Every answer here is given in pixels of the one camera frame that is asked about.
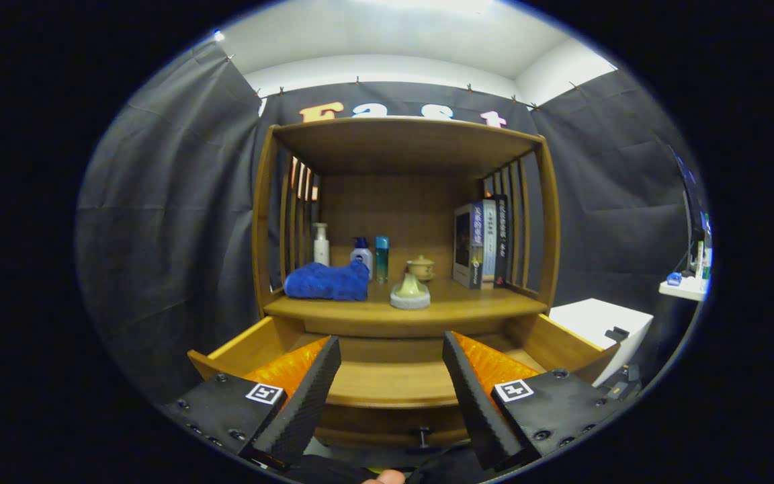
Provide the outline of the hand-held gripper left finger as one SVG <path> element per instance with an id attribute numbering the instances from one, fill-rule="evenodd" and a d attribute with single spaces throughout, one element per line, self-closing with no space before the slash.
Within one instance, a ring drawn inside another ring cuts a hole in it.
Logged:
<path id="1" fill-rule="evenodd" d="M 323 337 L 245 376 L 211 368 L 162 408 L 219 450 L 285 471 L 310 444 L 340 365 L 340 340 Z"/>

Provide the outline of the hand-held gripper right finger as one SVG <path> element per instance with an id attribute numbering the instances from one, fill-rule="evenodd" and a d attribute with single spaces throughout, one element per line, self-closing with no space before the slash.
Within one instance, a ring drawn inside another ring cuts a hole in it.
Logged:
<path id="1" fill-rule="evenodd" d="M 636 365 L 602 375 L 606 356 L 539 371 L 446 331 L 442 358 L 482 468 L 507 471 L 587 437 L 636 396 Z"/>

